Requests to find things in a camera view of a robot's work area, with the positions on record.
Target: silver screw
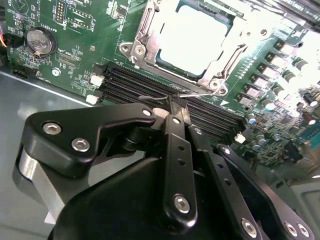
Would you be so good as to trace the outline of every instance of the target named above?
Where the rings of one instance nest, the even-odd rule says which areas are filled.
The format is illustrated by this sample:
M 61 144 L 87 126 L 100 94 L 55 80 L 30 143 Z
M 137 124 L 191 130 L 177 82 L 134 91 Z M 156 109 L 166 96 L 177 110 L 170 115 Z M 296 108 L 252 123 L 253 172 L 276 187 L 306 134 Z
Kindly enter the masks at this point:
M 135 53 L 138 54 L 138 55 L 142 55 L 142 54 L 145 53 L 145 49 L 142 46 L 137 46 L 135 48 Z
M 211 81 L 210 84 L 209 84 L 209 87 L 210 87 L 211 89 L 216 89 L 217 86 L 218 86 L 218 83 L 217 83 L 217 81 L 215 81 L 215 80 Z
M 226 153 L 226 154 L 230 154 L 230 150 L 226 147 L 223 147 L 222 150 Z
M 303 225 L 298 223 L 298 227 L 303 235 L 305 235 L 307 238 L 310 237 L 308 230 Z
M 48 122 L 44 124 L 42 129 L 46 134 L 49 135 L 57 135 L 62 131 L 61 127 L 54 122 Z
M 241 221 L 241 224 L 242 224 L 242 227 L 243 229 L 245 230 L 245 232 L 250 236 L 252 237 L 253 239 L 255 239 L 257 237 L 257 230 L 255 228 L 255 226 L 249 222 L 247 219 L 245 218 L 242 218 L 242 221 Z
M 195 130 L 195 132 L 196 132 L 197 134 L 199 134 L 199 135 L 202 134 L 202 131 L 201 131 L 199 128 L 195 128 L 194 130 Z
M 77 152 L 87 152 L 90 148 L 90 144 L 87 140 L 83 138 L 76 138 L 71 142 L 71 146 Z
M 174 205 L 180 213 L 187 214 L 190 211 L 190 204 L 183 196 L 176 196 L 174 198 Z
M 285 222 L 284 225 L 285 225 L 285 228 L 288 230 L 289 233 L 291 233 L 292 236 L 294 237 L 298 236 L 297 230 L 294 228 L 294 226 L 292 226 L 288 222 Z
M 280 139 L 281 139 L 281 137 L 280 137 L 280 134 L 275 134 L 275 135 L 273 135 L 273 140 L 275 140 L 275 141 L 280 141 Z
M 144 109 L 142 112 L 143 112 L 144 115 L 151 116 L 151 112 L 149 112 L 146 109 Z
M 60 75 L 61 75 L 60 69 L 57 68 L 57 67 L 54 67 L 54 68 L 52 69 L 52 75 L 55 76 L 55 77 L 60 76 Z
M 176 124 L 180 124 L 180 120 L 179 120 L 178 118 L 174 117 L 172 120 L 173 120 Z

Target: cpu socket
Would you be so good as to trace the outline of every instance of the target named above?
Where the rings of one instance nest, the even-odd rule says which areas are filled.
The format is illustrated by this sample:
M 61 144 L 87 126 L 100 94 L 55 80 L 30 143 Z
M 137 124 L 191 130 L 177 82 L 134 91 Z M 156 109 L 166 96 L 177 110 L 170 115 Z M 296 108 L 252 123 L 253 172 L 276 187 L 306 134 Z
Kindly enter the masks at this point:
M 257 27 L 257 10 L 249 5 L 231 11 L 203 2 L 207 7 L 197 0 L 148 0 L 134 41 L 122 42 L 119 50 L 136 69 L 197 93 L 226 95 L 225 81 L 243 52 L 271 30 Z

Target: black capacitor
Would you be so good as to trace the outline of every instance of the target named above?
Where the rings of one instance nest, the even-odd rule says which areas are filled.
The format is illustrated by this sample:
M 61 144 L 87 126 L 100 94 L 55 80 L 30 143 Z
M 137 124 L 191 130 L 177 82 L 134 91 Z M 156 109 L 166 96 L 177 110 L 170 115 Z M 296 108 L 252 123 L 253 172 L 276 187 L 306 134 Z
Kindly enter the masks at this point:
M 304 111 L 302 113 L 302 117 L 304 119 L 304 121 L 308 124 L 308 125 L 313 125 L 316 123 L 316 120 L 315 118 L 310 114 L 308 113 L 307 111 Z
M 315 98 L 308 92 L 303 95 L 303 99 L 310 107 L 314 107 L 318 104 L 317 100 L 315 100 Z

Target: motherboard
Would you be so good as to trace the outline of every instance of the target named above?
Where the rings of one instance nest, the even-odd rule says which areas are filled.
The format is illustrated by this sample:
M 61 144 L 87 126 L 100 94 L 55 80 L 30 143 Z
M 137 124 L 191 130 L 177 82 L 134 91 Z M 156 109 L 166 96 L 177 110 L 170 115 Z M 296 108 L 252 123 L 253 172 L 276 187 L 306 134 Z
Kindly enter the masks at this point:
M 266 166 L 320 148 L 320 36 L 252 1 L 8 0 L 6 26 L 19 77 L 93 105 L 176 95 L 213 145 Z

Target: capacitor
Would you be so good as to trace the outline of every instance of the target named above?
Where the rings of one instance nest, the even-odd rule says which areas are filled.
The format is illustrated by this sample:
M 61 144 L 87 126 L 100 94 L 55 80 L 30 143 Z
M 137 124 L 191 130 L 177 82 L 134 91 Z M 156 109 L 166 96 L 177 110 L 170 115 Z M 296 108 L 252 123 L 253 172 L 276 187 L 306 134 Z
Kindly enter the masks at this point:
M 283 78 L 284 78 L 289 84 L 292 84 L 292 85 L 297 85 L 297 84 L 299 84 L 299 77 L 297 77 L 296 75 L 294 75 L 292 72 L 287 73 Z
M 262 106 L 264 106 L 265 110 L 267 111 L 272 111 L 273 109 L 276 108 L 276 105 L 270 99 L 263 100 L 261 104 Z
M 299 69 L 301 72 L 304 72 L 304 69 L 308 67 L 309 63 L 303 59 L 297 61 L 294 66 Z
M 266 141 L 266 138 L 265 138 L 265 136 L 264 136 L 263 134 L 256 136 L 255 139 L 256 139 L 257 143 L 258 143 L 260 146 L 265 145 L 266 142 L 267 142 L 267 141 Z
M 259 151 L 261 148 L 257 141 L 252 141 L 250 145 L 252 147 L 252 150 L 254 151 Z
M 255 124 L 257 122 L 256 116 L 253 113 L 249 113 L 246 118 L 248 119 L 248 123 Z
M 275 95 L 277 95 L 280 99 L 284 99 L 288 93 L 284 90 L 284 88 L 282 86 L 276 86 L 273 89 L 273 92 L 275 93 Z
M 315 118 L 310 114 L 308 113 L 307 111 L 304 111 L 302 113 L 302 117 L 303 117 L 303 120 L 308 124 L 308 125 L 313 125 L 316 123 L 316 120 Z
M 315 98 L 308 92 L 303 95 L 303 99 L 310 107 L 314 107 L 318 104 L 317 100 L 315 100 Z

